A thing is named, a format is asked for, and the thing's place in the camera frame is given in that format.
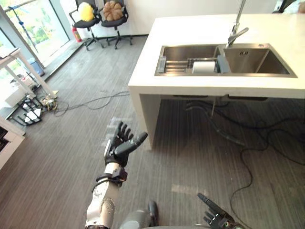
kitchen sink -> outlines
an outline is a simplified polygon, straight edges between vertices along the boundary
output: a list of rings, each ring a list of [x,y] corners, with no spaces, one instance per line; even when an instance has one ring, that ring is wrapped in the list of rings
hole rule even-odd
[[[215,62],[214,72],[193,73],[194,62],[206,61]],[[270,44],[234,44],[228,48],[225,44],[163,46],[155,75],[296,78]]]

fire extinguisher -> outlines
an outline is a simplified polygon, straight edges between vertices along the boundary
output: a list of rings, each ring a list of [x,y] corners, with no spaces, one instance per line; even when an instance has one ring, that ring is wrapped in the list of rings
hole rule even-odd
[[[73,32],[73,35],[75,36],[76,41],[81,42],[81,36],[79,35],[79,33],[77,32],[77,29],[75,27],[72,27],[72,32]]]

kitchen island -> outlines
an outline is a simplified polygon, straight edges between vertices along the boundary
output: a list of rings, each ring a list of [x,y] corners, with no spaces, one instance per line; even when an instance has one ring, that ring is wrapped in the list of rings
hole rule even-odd
[[[226,44],[236,15],[157,18],[129,81],[141,127],[153,145],[164,95],[305,98],[305,14],[247,14],[237,43],[268,43],[296,77],[156,76],[162,46]]]

chrome faucet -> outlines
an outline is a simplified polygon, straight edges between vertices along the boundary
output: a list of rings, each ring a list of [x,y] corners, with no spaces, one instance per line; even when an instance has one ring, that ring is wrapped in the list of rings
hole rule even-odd
[[[238,14],[237,14],[237,18],[236,18],[236,21],[234,23],[232,32],[231,32],[231,34],[230,34],[230,36],[228,38],[228,43],[226,45],[226,48],[232,46],[232,44],[236,40],[236,38],[238,38],[239,36],[243,35],[245,32],[247,32],[249,30],[249,28],[246,27],[243,30],[241,30],[240,32],[236,33],[237,30],[238,30],[238,27],[239,27],[239,19],[240,19],[240,16],[242,15],[245,3],[246,3],[246,0],[242,0],[242,4],[240,5],[240,8],[239,8],[239,11],[238,11]]]

paper towel roll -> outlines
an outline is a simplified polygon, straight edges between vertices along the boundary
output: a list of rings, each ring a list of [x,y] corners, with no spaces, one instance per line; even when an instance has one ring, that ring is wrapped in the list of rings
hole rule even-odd
[[[196,61],[193,65],[193,74],[213,73],[215,61]]]

